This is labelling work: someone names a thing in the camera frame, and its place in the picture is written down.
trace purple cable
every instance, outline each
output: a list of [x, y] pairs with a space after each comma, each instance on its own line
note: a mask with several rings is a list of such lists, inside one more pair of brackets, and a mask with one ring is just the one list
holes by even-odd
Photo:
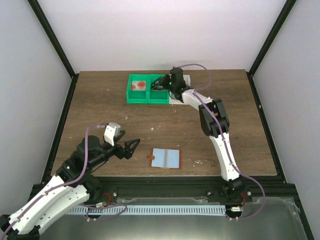
[[200, 87], [200, 88], [195, 89], [196, 91], [206, 89], [206, 88], [208, 88], [208, 87], [211, 85], [211, 82], [212, 82], [211, 73], [210, 73], [210, 71], [209, 71], [205, 66], [203, 66], [203, 65], [201, 65], [201, 64], [199, 64], [199, 63], [190, 63], [190, 64], [185, 64], [185, 65], [177, 66], [177, 68], [183, 68], [183, 67], [188, 67], [188, 66], [199, 66], [199, 67], [203, 68], [203, 69], [208, 73], [208, 75], [209, 75], [209, 79], [210, 79], [209, 83], [208, 83], [206, 86], [204, 86], [204, 87]]
[[[69, 181], [69, 182], [65, 182], [63, 184], [60, 184], [60, 185], [57, 185], [57, 186], [54, 186], [52, 188], [50, 188], [49, 190], [45, 191], [45, 195], [40, 195], [38, 196], [29, 206], [27, 206], [25, 208], [25, 210], [16, 218], [17, 220], [20, 220], [25, 214], [26, 212], [28, 212], [42, 197], [46, 196], [48, 193], [50, 193], [51, 191], [53, 190], [56, 190], [60, 187], [66, 187], [68, 185], [71, 185], [71, 184], [74, 184], [76, 182], [78, 182], [85, 174], [86, 172], [86, 169], [87, 169], [87, 165], [88, 165], [88, 135], [89, 135], [89, 130], [90, 129], [99, 129], [99, 128], [105, 128], [106, 125], [96, 125], [96, 126], [89, 126], [86, 131], [85, 131], [85, 137], [84, 137], [84, 164], [83, 164], [83, 169], [81, 171], [81, 174], [75, 179], [75, 180], [72, 180], [72, 181]], [[8, 226], [6, 228], [6, 230], [3, 232], [3, 235], [1, 237], [0, 240], [4, 240], [7, 233], [10, 231], [10, 229], [17, 223], [17, 221], [13, 221], [10, 226]]]
[[125, 204], [109, 205], [107, 207], [94, 207], [94, 206], [89, 206], [89, 205], [85, 205], [85, 204], [80, 204], [80, 206], [86, 207], [86, 208], [89, 209], [87, 211], [87, 213], [85, 214], [85, 217], [86, 217], [87, 220], [90, 219], [90, 217], [88, 216], [89, 213], [90, 213], [90, 210], [103, 210], [103, 209], [112, 209], [112, 208], [117, 208], [117, 207], [124, 207], [124, 209], [122, 211], [118, 212], [117, 214], [109, 216], [109, 217], [104, 217], [104, 218], [99, 217], [99, 218], [96, 218], [96, 221], [104, 221], [104, 220], [109, 220], [109, 219], [116, 218], [119, 215], [123, 214], [128, 209], [128, 206], [125, 205]]
[[221, 128], [221, 125], [218, 121], [218, 119], [216, 118], [216, 116], [210, 111], [210, 109], [208, 108], [208, 106], [201, 100], [201, 98], [197, 95], [197, 92], [196, 91], [193, 91], [192, 93], [199, 101], [200, 103], [204, 106], [204, 108], [208, 111], [208, 113], [211, 115], [211, 117], [214, 119], [214, 121], [216, 122], [216, 124], [218, 125], [219, 127], [219, 131], [220, 131], [220, 134], [221, 134], [221, 137], [223, 139], [223, 143], [224, 143], [224, 147], [225, 147], [225, 150], [226, 150], [226, 154], [228, 155], [228, 158], [229, 158], [229, 161], [231, 163], [231, 166], [234, 168], [234, 170], [240, 174], [241, 176], [243, 176], [244, 178], [247, 178], [247, 179], [250, 179], [251, 181], [253, 181], [254, 183], [256, 183], [259, 188], [261, 189], [261, 192], [262, 192], [262, 196], [263, 196], [263, 200], [262, 200], [262, 205], [261, 207], [259, 208], [258, 211], [256, 211], [255, 213], [249, 215], [249, 216], [244, 216], [244, 217], [241, 217], [241, 218], [238, 218], [238, 220], [244, 220], [244, 219], [249, 219], [249, 218], [252, 218], [254, 217], [255, 215], [257, 215], [258, 213], [261, 212], [261, 210], [264, 208], [265, 206], [265, 203], [266, 203], [266, 193], [265, 193], [265, 190], [264, 188], [261, 186], [261, 184], [255, 180], [253, 177], [251, 176], [248, 176], [248, 175], [245, 175], [243, 173], [241, 173], [241, 171], [236, 167], [234, 166], [234, 163], [231, 159], [231, 156], [230, 156], [230, 153], [229, 153], [229, 150], [228, 150], [228, 146], [227, 146], [227, 143], [225, 141], [225, 136], [224, 136], [224, 132], [222, 131], [222, 128]]

